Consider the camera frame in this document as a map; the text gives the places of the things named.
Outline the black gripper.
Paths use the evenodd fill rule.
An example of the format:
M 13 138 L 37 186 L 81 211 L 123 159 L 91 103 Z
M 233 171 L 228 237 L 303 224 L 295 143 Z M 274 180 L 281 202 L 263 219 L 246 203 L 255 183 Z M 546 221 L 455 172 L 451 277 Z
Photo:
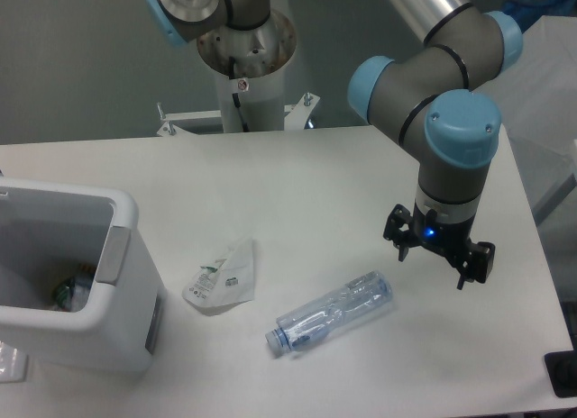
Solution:
M 466 283 L 485 284 L 492 271 L 495 245 L 487 241 L 473 243 L 470 240 L 472 218 L 460 223 L 439 223 L 415 214 L 402 204 L 396 204 L 390 212 L 383 238 L 391 241 L 398 250 L 398 260 L 404 261 L 411 248 L 416 246 L 447 259 L 455 264 L 459 273 L 457 289 Z

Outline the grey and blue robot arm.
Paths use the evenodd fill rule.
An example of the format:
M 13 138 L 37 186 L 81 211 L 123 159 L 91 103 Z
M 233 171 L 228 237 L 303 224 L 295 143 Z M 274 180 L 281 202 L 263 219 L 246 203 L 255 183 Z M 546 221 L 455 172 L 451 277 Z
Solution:
M 226 132 L 283 130 L 284 68 L 297 40 L 270 0 L 145 0 L 168 41 L 195 43 L 212 70 Z M 470 237 L 499 145 L 499 108 L 478 89 L 523 49 L 516 21 L 470 0 L 389 0 L 424 48 L 397 63 L 376 56 L 353 73 L 350 107 L 419 164 L 412 208 L 397 205 L 383 236 L 401 258 L 421 247 L 484 283 L 495 247 Z

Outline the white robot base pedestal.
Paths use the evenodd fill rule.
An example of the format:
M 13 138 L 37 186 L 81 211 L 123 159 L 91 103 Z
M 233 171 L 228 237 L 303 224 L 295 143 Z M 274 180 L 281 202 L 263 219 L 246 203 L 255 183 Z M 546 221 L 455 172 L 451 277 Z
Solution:
M 282 131 L 285 70 L 296 47 L 293 24 L 276 10 L 256 29 L 221 26 L 201 36 L 197 51 L 213 71 L 222 117 L 234 105 L 247 121 L 242 132 Z

